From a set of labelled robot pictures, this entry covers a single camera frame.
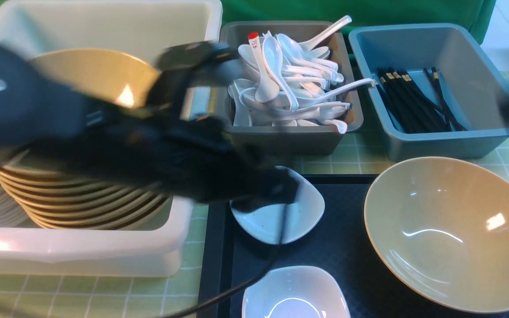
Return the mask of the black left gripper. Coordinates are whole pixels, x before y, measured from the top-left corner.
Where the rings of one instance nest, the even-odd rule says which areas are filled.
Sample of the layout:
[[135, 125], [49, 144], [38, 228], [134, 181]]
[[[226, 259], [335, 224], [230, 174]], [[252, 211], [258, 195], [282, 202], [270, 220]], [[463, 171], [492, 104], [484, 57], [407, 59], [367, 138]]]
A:
[[285, 168], [265, 163], [260, 147], [234, 146], [218, 117], [181, 118], [190, 88], [221, 87], [242, 74], [235, 48], [177, 45], [164, 50], [154, 68], [160, 74], [143, 107], [104, 107], [104, 135], [112, 143], [106, 149], [114, 152], [109, 177], [199, 203], [231, 201], [240, 212], [294, 203], [299, 182]]

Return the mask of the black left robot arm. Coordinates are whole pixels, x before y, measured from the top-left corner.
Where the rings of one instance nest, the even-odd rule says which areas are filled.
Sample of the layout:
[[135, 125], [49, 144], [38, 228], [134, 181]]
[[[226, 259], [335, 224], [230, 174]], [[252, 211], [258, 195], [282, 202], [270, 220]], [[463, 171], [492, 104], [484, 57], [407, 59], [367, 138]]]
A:
[[236, 49], [173, 46], [156, 67], [144, 107], [127, 109], [51, 79], [0, 45], [0, 168], [25, 154], [38, 168], [198, 203], [231, 201], [244, 213], [295, 202], [299, 182], [265, 163], [259, 147], [234, 146], [218, 117], [181, 118], [190, 88], [238, 78]]

